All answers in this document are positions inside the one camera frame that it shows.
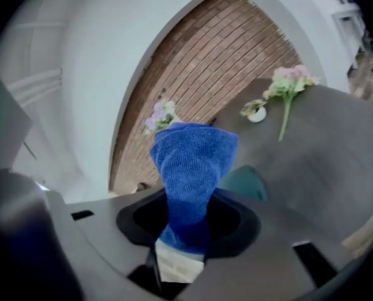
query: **small white vase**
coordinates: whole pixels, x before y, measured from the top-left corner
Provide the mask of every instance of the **small white vase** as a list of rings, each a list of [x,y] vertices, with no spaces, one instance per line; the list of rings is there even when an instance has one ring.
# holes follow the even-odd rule
[[[260,107],[257,112],[254,114],[248,115],[248,120],[250,120],[252,123],[258,123],[261,122],[264,118],[266,118],[267,111],[264,107]]]

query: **white arch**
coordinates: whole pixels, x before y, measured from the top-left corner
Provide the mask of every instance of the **white arch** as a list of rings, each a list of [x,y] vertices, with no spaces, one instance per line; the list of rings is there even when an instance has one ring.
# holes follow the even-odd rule
[[[203,0],[83,0],[63,48],[63,93],[80,169],[108,191],[115,136],[137,79],[154,50]],[[252,0],[280,27],[309,70],[347,90],[346,72],[312,0]]]

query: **white wall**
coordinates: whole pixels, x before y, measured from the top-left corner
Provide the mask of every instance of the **white wall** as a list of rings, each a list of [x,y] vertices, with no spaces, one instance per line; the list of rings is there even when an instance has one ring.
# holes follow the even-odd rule
[[[340,53],[340,67],[341,70],[348,72],[350,66],[352,65],[352,60],[350,59],[349,53],[344,47],[344,42],[342,37],[337,30],[337,27],[332,18],[332,14],[340,10],[341,3],[339,0],[312,0],[318,7],[323,16],[330,33],[333,35],[336,44],[338,45],[338,51]],[[358,39],[357,33],[354,29],[353,21],[344,21],[342,26],[345,30],[345,37],[348,39],[348,45],[354,55],[358,52],[360,46],[360,39]]]
[[[80,169],[108,189],[114,135],[147,60],[203,0],[83,0],[63,48],[70,141]]]
[[[252,0],[293,43],[303,63],[324,85],[349,91],[347,54],[318,0]]]
[[[61,48],[79,0],[25,0],[0,37],[0,78],[33,121],[13,169],[74,202],[106,197],[81,173],[66,132]],[[50,72],[56,72],[47,78]]]

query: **black hole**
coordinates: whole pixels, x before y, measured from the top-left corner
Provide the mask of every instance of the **black hole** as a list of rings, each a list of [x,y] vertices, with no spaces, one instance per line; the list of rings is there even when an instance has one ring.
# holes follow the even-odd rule
[[[88,209],[86,209],[84,211],[72,213],[71,215],[72,215],[72,218],[75,221],[77,221],[78,219],[88,218],[89,216],[94,215],[94,213],[92,211],[89,211]]]
[[[336,276],[337,271],[335,271],[334,267],[311,242],[295,245],[293,249],[302,261],[316,287],[320,288]]]
[[[155,252],[150,251],[145,265],[137,267],[128,279],[145,290],[158,295],[166,300],[174,300],[185,289],[187,283],[161,282]]]
[[[207,208],[210,244],[206,258],[239,255],[260,232],[254,212],[222,196],[221,191],[214,192]],[[167,217],[167,196],[161,191],[121,209],[116,223],[133,244],[152,247],[167,225]]]

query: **teal object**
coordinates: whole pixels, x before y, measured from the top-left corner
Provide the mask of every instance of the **teal object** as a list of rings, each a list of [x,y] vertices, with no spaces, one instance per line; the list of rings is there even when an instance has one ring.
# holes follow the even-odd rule
[[[267,201],[263,181],[249,165],[242,166],[227,173],[219,182],[218,188],[245,195],[259,201]]]

